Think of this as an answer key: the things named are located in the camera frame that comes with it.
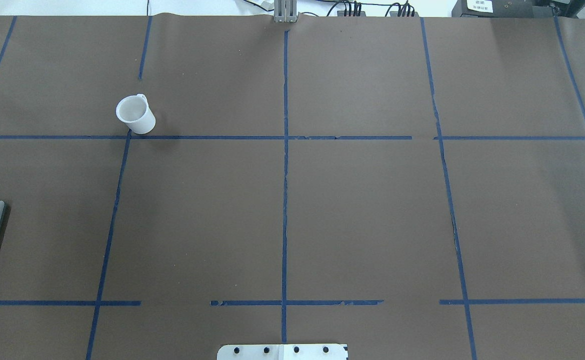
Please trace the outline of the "black computer box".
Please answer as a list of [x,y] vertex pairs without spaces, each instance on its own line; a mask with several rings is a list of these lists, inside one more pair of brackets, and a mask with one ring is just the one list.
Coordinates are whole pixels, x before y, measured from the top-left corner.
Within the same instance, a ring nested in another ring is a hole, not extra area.
[[457,0],[452,18],[553,18],[562,6],[551,0]]

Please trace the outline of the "white cup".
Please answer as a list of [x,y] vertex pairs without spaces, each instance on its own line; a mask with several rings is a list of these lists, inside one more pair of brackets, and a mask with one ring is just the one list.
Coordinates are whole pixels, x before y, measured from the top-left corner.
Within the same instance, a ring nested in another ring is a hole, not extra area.
[[115,115],[132,133],[145,135],[156,126],[156,117],[150,109],[147,97],[138,93],[126,96],[115,107]]

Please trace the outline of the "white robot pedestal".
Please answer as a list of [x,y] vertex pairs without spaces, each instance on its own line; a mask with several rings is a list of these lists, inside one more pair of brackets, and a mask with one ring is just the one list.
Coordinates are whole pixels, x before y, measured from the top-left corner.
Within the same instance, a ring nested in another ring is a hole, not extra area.
[[217,360],[348,360],[346,344],[227,344],[216,355]]

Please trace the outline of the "aluminium frame post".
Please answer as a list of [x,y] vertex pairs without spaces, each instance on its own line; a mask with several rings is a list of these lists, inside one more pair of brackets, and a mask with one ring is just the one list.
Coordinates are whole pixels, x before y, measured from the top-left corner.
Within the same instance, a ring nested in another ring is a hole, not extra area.
[[274,0],[273,20],[275,23],[296,23],[299,20],[297,0]]

